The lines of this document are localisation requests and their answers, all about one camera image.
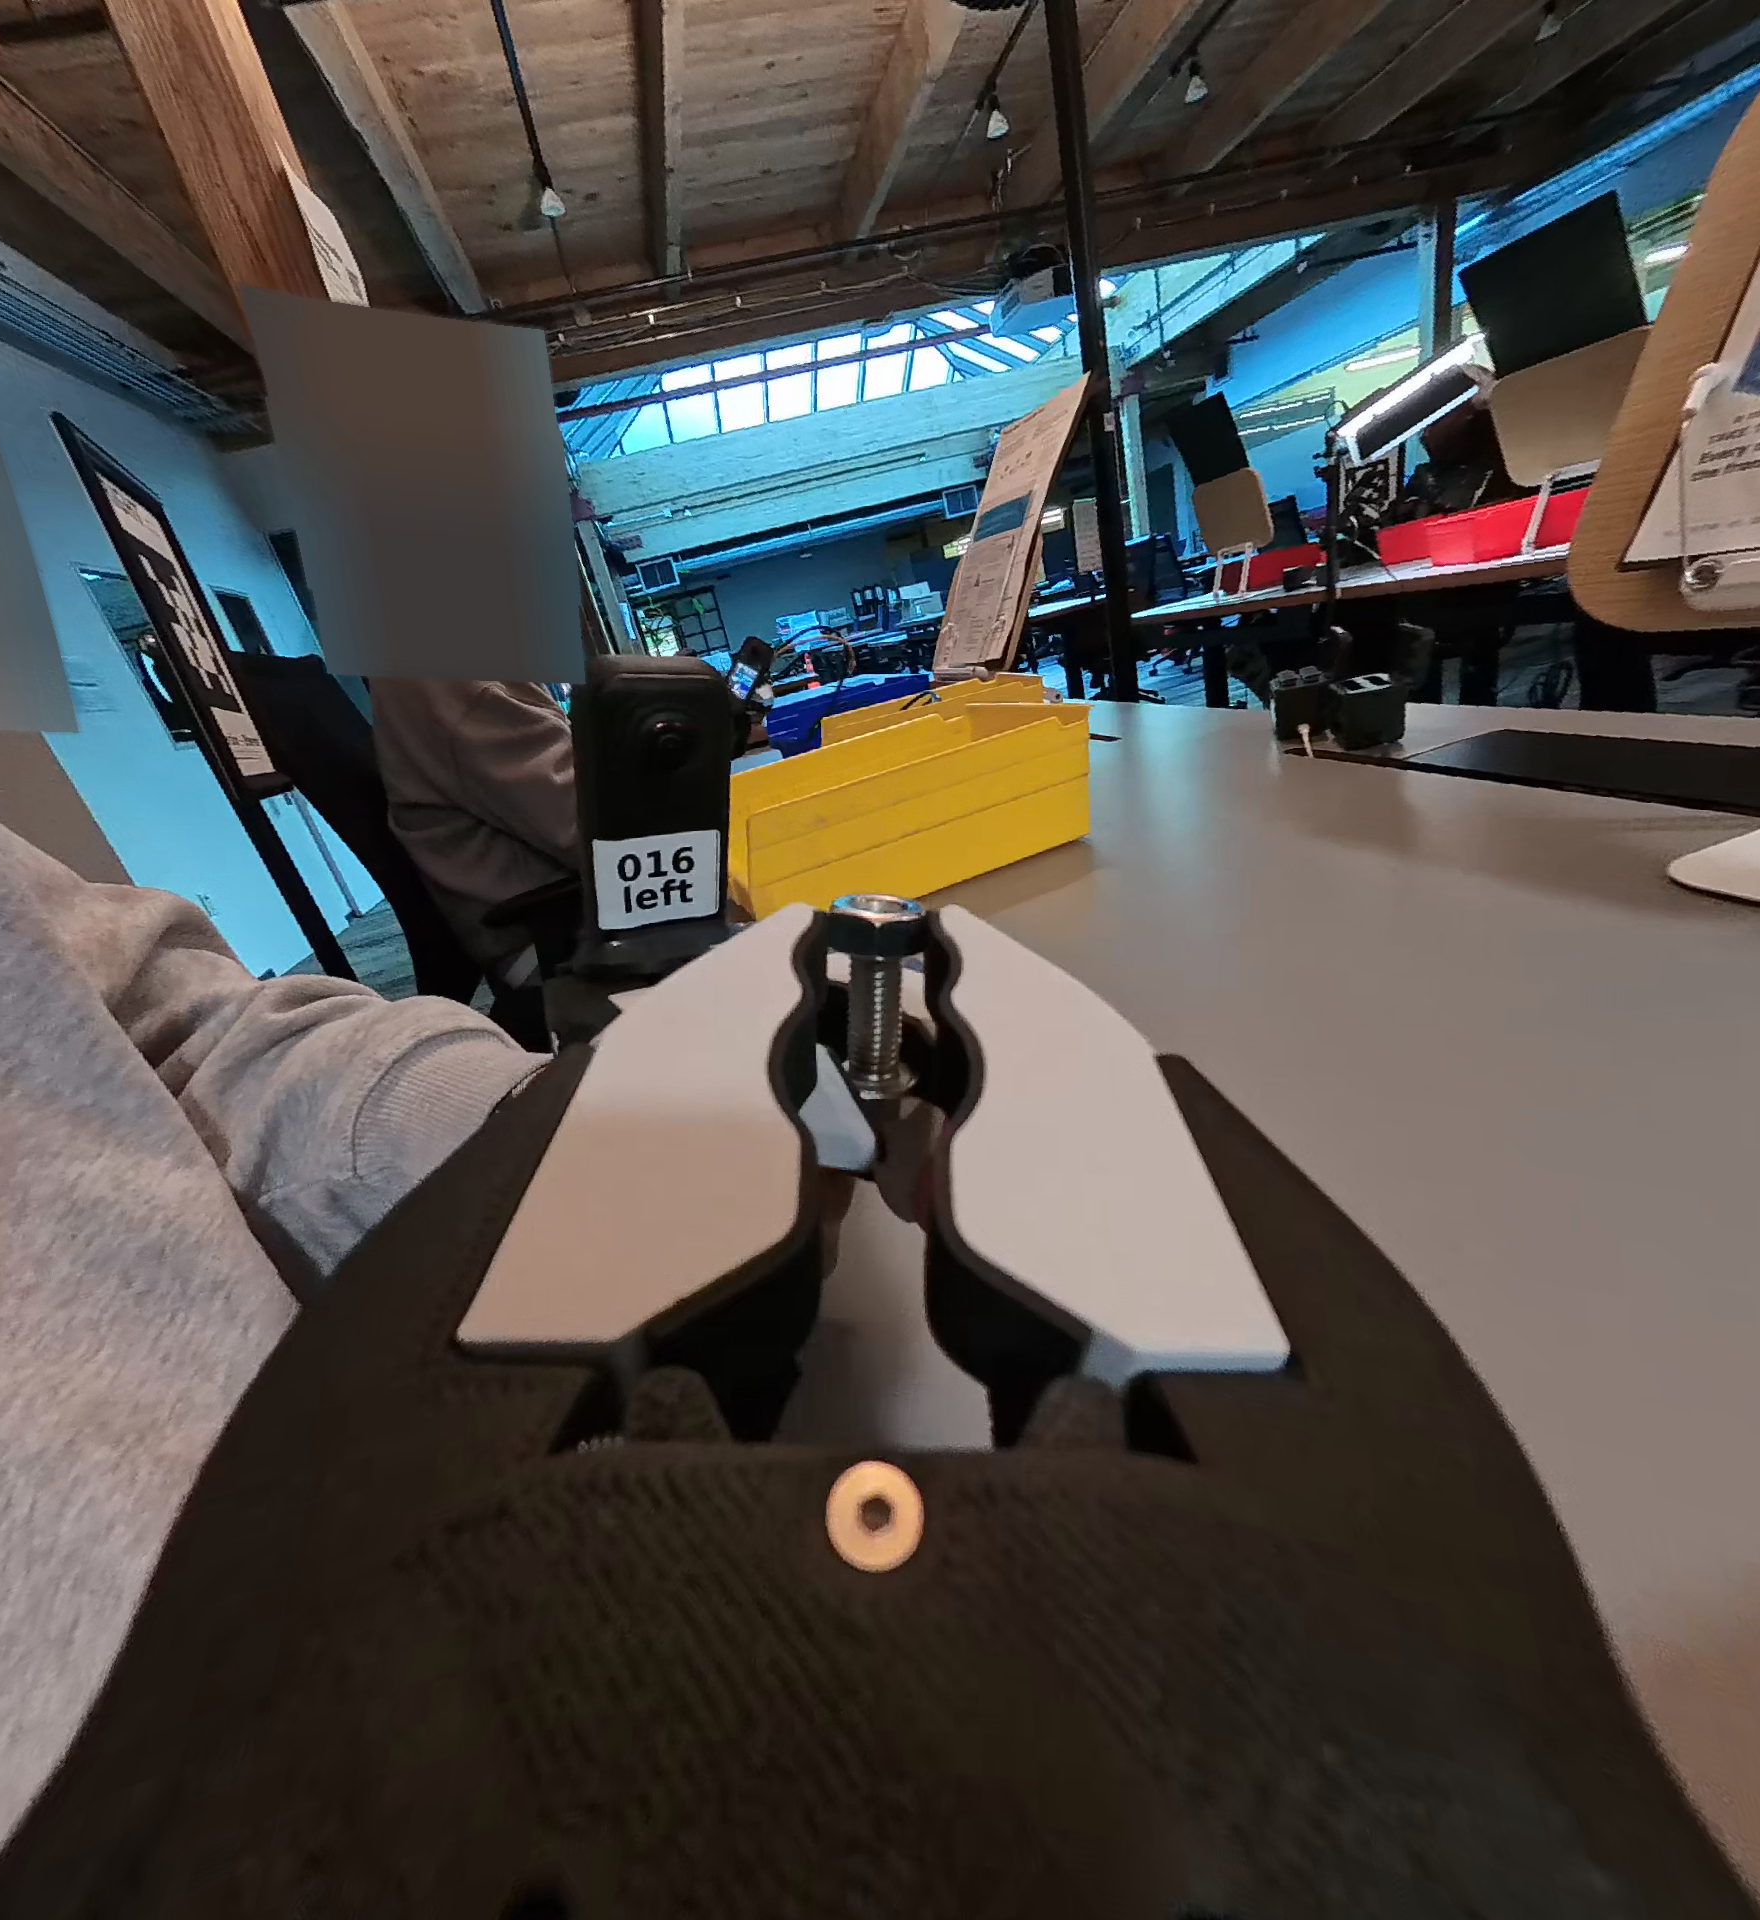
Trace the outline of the person's left forearm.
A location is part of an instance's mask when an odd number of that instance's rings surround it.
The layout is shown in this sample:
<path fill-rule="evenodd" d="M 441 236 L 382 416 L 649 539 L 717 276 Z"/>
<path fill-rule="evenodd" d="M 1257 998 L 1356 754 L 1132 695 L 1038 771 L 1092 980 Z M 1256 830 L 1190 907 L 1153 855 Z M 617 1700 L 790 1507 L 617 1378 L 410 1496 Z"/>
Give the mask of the person's left forearm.
<path fill-rule="evenodd" d="M 116 1019 L 221 1171 L 250 1245 L 314 1295 L 542 1063 L 456 998 L 147 951 Z"/>

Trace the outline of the silver hex bolt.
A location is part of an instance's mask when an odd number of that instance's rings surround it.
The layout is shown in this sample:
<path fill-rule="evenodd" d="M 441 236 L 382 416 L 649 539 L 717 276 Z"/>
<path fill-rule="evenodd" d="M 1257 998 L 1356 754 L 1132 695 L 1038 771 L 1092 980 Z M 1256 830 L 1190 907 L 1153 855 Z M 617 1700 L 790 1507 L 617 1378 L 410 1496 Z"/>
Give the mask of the silver hex bolt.
<path fill-rule="evenodd" d="M 909 960 L 919 960 L 919 900 L 852 892 L 833 900 L 833 951 L 846 960 L 846 1063 L 897 1063 L 909 1048 Z"/>

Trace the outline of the long wooden desk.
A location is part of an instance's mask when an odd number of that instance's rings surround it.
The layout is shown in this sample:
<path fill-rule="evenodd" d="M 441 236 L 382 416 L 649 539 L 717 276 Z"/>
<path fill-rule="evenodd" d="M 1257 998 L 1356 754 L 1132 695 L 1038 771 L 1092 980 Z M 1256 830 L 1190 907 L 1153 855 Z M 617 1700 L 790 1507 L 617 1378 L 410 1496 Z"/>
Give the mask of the long wooden desk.
<path fill-rule="evenodd" d="M 1395 681 L 1405 703 L 1440 705 L 1495 705 L 1495 662 L 1520 629 L 1564 629 L 1564 556 L 1528 556 L 1528 563 L 1465 563 L 1465 570 L 1361 570 L 1342 578 L 1342 598 L 1395 598 Z M 1257 662 L 1310 665 L 1317 662 L 1317 609 L 1323 609 L 1323 570 L 1286 570 L 1272 585 L 1256 585 L 1247 598 L 1167 598 L 1143 609 L 1143 657 L 1218 657 L 1218 662 Z"/>

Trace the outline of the wooden post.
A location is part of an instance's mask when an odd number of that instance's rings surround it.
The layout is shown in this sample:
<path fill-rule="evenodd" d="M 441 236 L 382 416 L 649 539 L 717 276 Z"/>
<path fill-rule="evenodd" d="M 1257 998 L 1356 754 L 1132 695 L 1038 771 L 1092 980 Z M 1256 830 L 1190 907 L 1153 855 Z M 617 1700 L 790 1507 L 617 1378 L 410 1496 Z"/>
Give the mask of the wooden post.
<path fill-rule="evenodd" d="M 294 157 L 242 11 L 104 0 L 104 29 L 153 106 L 221 287 L 321 301 L 297 205 L 283 196 L 283 158 L 297 179 L 306 158 Z"/>

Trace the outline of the black tripod stand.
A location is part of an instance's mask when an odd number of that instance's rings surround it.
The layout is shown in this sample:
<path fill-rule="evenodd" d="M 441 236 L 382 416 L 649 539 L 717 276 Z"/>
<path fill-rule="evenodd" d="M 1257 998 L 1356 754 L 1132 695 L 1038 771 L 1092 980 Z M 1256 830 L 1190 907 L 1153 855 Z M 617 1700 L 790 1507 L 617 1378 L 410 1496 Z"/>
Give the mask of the black tripod stand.
<path fill-rule="evenodd" d="M 1356 459 L 1336 439 L 1323 443 L 1323 609 L 1317 609 L 1317 665 L 1394 676 L 1395 665 L 1395 598 L 1342 598 L 1342 578 L 1380 570 L 1379 539 L 1395 503 L 1394 459 Z"/>

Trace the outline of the cardboard document stand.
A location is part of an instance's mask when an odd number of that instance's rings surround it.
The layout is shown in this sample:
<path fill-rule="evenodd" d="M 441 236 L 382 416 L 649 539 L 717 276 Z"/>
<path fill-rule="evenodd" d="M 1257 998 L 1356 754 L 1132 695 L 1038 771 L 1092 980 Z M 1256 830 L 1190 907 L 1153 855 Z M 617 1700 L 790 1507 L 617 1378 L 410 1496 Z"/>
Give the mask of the cardboard document stand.
<path fill-rule="evenodd" d="M 941 681 L 1000 676 L 1012 662 L 1038 590 L 1047 491 L 1086 431 L 1086 393 L 1092 378 L 1000 431 L 981 504 L 941 619 Z"/>

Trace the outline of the white light bar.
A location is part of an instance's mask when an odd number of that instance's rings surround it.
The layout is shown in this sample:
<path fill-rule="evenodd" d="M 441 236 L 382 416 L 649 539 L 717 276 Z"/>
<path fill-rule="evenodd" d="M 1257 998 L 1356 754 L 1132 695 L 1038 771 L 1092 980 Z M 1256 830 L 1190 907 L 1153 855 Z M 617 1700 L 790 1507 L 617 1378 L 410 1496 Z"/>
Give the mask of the white light bar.
<path fill-rule="evenodd" d="M 1481 337 L 1459 337 L 1432 357 L 1423 372 L 1405 372 L 1395 388 L 1380 388 L 1379 398 L 1342 404 L 1328 443 L 1336 459 L 1367 470 L 1395 456 L 1405 439 L 1423 439 L 1432 423 L 1472 404 L 1481 393 L 1488 393 Z"/>

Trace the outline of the person's grey sweater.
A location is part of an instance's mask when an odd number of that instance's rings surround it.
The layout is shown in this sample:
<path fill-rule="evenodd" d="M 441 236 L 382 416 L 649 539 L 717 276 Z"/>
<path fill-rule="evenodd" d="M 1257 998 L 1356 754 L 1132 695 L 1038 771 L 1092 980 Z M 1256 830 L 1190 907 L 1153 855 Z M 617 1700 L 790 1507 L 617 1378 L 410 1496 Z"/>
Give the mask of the person's grey sweater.
<path fill-rule="evenodd" d="M 0 830 L 0 1845 L 294 1324 L 232 1172 L 314 1016 L 336 990 L 250 980 L 201 907 Z"/>

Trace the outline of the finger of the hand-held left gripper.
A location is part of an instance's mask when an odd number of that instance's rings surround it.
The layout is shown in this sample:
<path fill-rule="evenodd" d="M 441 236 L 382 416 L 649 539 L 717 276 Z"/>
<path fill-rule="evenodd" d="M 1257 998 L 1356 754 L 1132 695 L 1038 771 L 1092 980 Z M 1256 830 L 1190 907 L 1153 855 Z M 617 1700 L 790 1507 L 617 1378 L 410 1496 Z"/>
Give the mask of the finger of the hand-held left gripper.
<path fill-rule="evenodd" d="M 874 1172 L 874 1120 L 852 1102 L 846 1069 L 818 1048 L 818 1089 L 799 1102 L 799 1132 L 823 1172 Z"/>

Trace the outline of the black office chair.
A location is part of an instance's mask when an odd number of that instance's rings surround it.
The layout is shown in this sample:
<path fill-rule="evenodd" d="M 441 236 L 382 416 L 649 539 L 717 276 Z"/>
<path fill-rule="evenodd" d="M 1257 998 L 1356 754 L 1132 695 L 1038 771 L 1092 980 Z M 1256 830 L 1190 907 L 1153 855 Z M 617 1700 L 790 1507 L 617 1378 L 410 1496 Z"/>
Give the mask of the black office chair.
<path fill-rule="evenodd" d="M 382 776 L 370 718 L 321 662 L 232 657 L 237 703 L 294 795 L 346 840 L 346 855 L 373 875 L 420 998 L 479 998 L 483 970 L 464 951 L 456 924 L 441 917 L 433 880 L 397 855 L 382 823 Z"/>

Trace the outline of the blue plastic bin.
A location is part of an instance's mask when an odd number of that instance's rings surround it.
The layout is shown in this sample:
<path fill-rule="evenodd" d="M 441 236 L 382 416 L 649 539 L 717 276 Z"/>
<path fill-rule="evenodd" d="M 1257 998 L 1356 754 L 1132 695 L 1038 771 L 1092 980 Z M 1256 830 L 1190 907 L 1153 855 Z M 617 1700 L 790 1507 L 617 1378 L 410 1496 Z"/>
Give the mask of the blue plastic bin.
<path fill-rule="evenodd" d="M 770 744 L 818 754 L 833 718 L 863 718 L 874 703 L 886 703 L 886 681 L 787 695 L 787 703 L 770 703 Z"/>

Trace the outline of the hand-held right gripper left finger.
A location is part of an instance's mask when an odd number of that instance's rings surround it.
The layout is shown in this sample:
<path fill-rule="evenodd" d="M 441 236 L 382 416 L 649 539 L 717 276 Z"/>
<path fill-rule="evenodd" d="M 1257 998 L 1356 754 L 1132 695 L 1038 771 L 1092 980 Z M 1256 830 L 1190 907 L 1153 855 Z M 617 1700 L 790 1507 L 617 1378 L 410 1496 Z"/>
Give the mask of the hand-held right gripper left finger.
<path fill-rule="evenodd" d="M 591 1048 L 464 1349 L 799 1349 L 823 1314 L 818 907 L 724 940 Z"/>

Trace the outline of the grey desk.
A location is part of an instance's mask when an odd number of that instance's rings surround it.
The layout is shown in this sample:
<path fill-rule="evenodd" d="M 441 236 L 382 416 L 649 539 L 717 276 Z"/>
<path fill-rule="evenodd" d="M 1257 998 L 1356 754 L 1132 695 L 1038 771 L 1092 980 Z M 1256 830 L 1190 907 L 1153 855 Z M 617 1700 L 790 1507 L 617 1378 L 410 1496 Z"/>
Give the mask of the grey desk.
<path fill-rule="evenodd" d="M 1760 1889 L 1760 907 L 1719 816 L 1095 705 L 1092 840 L 947 892 L 1183 1050 L 1505 1406 Z"/>

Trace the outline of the black pole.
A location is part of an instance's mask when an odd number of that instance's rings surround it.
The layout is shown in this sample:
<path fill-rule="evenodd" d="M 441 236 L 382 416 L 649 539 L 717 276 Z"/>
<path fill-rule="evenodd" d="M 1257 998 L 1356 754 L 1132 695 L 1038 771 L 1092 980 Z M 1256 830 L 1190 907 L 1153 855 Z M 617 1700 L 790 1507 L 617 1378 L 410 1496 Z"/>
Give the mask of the black pole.
<path fill-rule="evenodd" d="M 1077 0 L 1047 0 L 1047 73 L 1056 73 L 1057 214 L 1069 214 L 1069 276 L 1077 276 L 1077 337 L 1086 337 L 1092 523 L 1095 523 L 1095 585 L 1108 585 L 1108 703 L 1140 705 L 1132 531 L 1120 531 L 1120 470 L 1114 470 L 1108 301 L 1095 301 L 1095 246 L 1092 246 L 1095 214 L 1092 214 Z"/>

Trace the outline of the white paper notice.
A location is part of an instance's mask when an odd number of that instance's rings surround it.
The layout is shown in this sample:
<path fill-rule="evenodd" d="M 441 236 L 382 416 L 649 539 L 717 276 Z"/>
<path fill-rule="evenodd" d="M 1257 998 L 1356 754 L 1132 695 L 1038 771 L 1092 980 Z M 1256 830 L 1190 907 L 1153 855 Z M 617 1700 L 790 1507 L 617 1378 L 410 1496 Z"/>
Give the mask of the white paper notice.
<path fill-rule="evenodd" d="M 362 265 L 351 265 L 346 223 L 331 214 L 331 198 L 294 158 L 283 158 L 283 196 L 297 205 L 321 301 L 370 308 Z"/>

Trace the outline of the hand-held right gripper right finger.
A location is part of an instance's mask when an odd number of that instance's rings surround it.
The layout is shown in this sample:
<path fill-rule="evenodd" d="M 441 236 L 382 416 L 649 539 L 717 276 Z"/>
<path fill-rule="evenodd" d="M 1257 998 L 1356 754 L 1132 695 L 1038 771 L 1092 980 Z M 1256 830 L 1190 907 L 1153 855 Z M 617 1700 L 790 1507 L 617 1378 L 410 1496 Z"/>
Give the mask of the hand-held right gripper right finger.
<path fill-rule="evenodd" d="M 1157 1063 L 1095 990 L 941 907 L 955 1069 L 919 1305 L 977 1383 L 1286 1378 L 1291 1339 Z"/>

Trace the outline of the yellow plastic bin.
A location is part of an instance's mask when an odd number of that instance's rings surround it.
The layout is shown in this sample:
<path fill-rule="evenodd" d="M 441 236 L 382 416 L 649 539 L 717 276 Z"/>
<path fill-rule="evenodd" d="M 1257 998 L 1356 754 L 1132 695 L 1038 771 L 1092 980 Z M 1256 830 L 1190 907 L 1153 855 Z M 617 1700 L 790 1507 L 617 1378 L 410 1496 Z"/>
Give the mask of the yellow plastic bin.
<path fill-rule="evenodd" d="M 890 721 L 919 721 L 919 718 L 961 718 L 961 705 L 1047 705 L 1047 676 L 955 676 L 955 681 L 919 681 L 909 703 L 886 705 L 852 705 L 852 718 L 823 718 L 823 744 L 852 744 L 874 741 Z"/>
<path fill-rule="evenodd" d="M 931 900 L 1092 830 L 1092 705 L 919 705 L 729 776 L 729 900 Z"/>

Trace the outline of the black framed marker sign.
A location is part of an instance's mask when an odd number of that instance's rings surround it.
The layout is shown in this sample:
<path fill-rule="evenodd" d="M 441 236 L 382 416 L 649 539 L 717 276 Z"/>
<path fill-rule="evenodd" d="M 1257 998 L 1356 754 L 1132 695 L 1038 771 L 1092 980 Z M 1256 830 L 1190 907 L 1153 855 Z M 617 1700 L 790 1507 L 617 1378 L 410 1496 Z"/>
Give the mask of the black framed marker sign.
<path fill-rule="evenodd" d="M 242 844 L 261 855 L 283 917 L 297 924 L 321 977 L 351 977 L 331 917 L 314 907 L 283 830 L 265 823 L 265 799 L 297 799 L 297 783 L 276 771 L 242 695 L 237 657 L 221 643 L 212 598 L 201 590 L 163 503 L 97 456 L 66 416 L 57 416 L 57 439 L 116 548 L 116 578 L 138 609 L 124 639 L 128 676 L 153 695 L 180 744 L 191 744 L 237 816 Z"/>

